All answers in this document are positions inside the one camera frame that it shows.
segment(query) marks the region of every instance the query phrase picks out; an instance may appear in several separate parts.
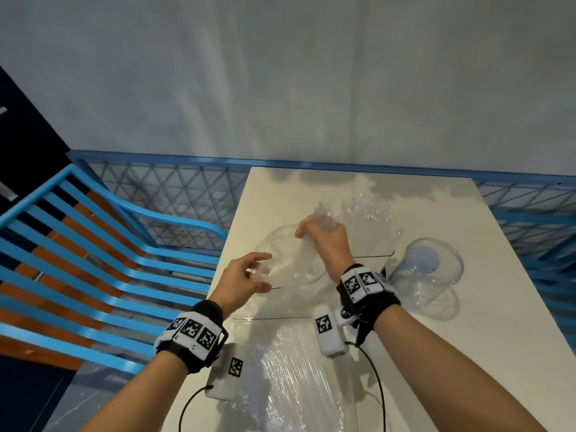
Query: person's right hand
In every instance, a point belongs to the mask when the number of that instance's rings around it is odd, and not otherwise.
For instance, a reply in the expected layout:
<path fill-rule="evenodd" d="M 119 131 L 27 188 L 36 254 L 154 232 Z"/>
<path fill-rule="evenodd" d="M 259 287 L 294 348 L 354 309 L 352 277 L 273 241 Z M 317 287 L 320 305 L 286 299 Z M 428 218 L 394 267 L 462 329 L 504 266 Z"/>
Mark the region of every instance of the person's right hand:
<path fill-rule="evenodd" d="M 310 215 L 300 221 L 294 235 L 297 238 L 304 238 L 305 235 L 312 237 L 318 254 L 326 265 L 326 271 L 334 282 L 339 282 L 344 271 L 355 263 L 343 224 L 337 225 L 331 232 L 324 232 L 312 221 Z"/>

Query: person's left hand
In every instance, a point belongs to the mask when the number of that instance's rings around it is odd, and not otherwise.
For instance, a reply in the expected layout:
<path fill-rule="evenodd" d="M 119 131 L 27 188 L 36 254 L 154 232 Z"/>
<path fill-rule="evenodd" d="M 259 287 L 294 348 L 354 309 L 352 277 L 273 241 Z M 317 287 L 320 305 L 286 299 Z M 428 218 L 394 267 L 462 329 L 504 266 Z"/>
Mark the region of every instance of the person's left hand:
<path fill-rule="evenodd" d="M 216 289 L 208 297 L 208 300 L 212 300 L 222 308 L 224 319 L 245 305 L 254 293 L 267 293 L 272 289 L 270 283 L 250 280 L 250 273 L 246 271 L 256 262 L 269 260 L 271 257 L 270 253 L 252 252 L 230 261 Z"/>

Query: chair backrest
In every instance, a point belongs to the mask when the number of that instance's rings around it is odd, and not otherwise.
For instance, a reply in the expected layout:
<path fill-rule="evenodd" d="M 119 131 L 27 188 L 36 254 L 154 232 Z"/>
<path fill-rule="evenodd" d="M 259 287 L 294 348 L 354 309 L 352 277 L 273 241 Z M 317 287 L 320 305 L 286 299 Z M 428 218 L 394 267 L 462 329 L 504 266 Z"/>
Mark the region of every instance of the chair backrest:
<path fill-rule="evenodd" d="M 205 297 L 218 258 L 146 241 L 134 215 L 227 237 L 119 199 L 69 165 L 0 217 L 0 335 L 139 372 L 168 321 Z"/>

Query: black cable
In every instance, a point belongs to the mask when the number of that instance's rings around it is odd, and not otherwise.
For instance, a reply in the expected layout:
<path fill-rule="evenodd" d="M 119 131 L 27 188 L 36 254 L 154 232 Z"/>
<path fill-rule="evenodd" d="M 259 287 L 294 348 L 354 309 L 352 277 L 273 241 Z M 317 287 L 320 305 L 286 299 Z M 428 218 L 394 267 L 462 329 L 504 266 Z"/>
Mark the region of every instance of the black cable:
<path fill-rule="evenodd" d="M 374 374 L 376 375 L 376 380 L 378 380 L 378 386 L 380 387 L 380 397 L 382 399 L 382 421 L 384 422 L 384 432 L 386 432 L 386 406 L 384 405 L 384 390 L 382 389 L 382 382 L 380 381 L 380 376 L 378 376 L 378 371 L 376 371 L 376 367 L 375 367 L 374 363 L 370 359 L 370 356 L 368 356 L 368 353 L 366 353 L 366 351 L 363 348 L 361 348 L 360 346 L 357 346 L 356 344 L 354 344 L 351 341 L 346 341 L 346 344 L 348 346 L 354 346 L 358 350 L 360 350 L 362 353 L 364 353 L 364 356 L 366 357 L 366 359 L 368 359 L 368 362 L 370 362 L 370 365 L 372 365 L 372 370 L 374 370 Z"/>
<path fill-rule="evenodd" d="M 198 391 L 196 391 L 194 394 L 192 394 L 192 397 L 188 399 L 188 401 L 184 405 L 184 408 L 182 409 L 182 414 L 180 414 L 180 421 L 178 421 L 178 432 L 182 432 L 182 419 L 184 418 L 184 413 L 186 412 L 186 408 L 188 407 L 188 405 L 190 404 L 192 399 L 194 397 L 198 396 L 200 391 L 204 391 L 206 389 L 212 389 L 213 387 L 214 387 L 214 385 L 206 385 L 204 388 L 200 388 Z"/>

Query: white table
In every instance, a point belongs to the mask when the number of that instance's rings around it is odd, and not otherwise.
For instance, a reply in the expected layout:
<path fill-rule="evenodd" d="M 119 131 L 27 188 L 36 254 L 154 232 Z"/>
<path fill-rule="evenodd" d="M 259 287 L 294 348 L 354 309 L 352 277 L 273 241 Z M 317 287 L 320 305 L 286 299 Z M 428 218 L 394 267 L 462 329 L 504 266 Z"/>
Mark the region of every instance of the white table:
<path fill-rule="evenodd" d="M 416 318 L 489 372 L 548 431 L 572 430 L 576 425 L 576 359 L 470 179 L 254 167 L 211 290 L 228 261 L 252 251 L 266 233 L 297 223 L 319 200 L 359 193 L 383 197 L 397 210 L 404 234 L 395 256 L 400 257 L 413 239 L 432 236 L 451 243 L 464 259 L 464 276 L 454 288 L 460 299 L 456 317 L 449 321 Z M 381 265 L 381 261 L 372 262 Z M 365 346 L 385 385 L 393 431 L 436 430 L 373 335 Z M 380 431 L 380 394 L 367 372 L 361 372 L 361 380 L 369 394 L 356 404 L 358 430 Z M 205 385 L 207 376 L 204 370 L 186 379 L 163 432 L 177 431 L 184 403 Z M 217 430 L 216 405 L 204 396 L 194 399 L 184 416 L 183 430 L 192 430 L 192 424 L 195 431 Z"/>

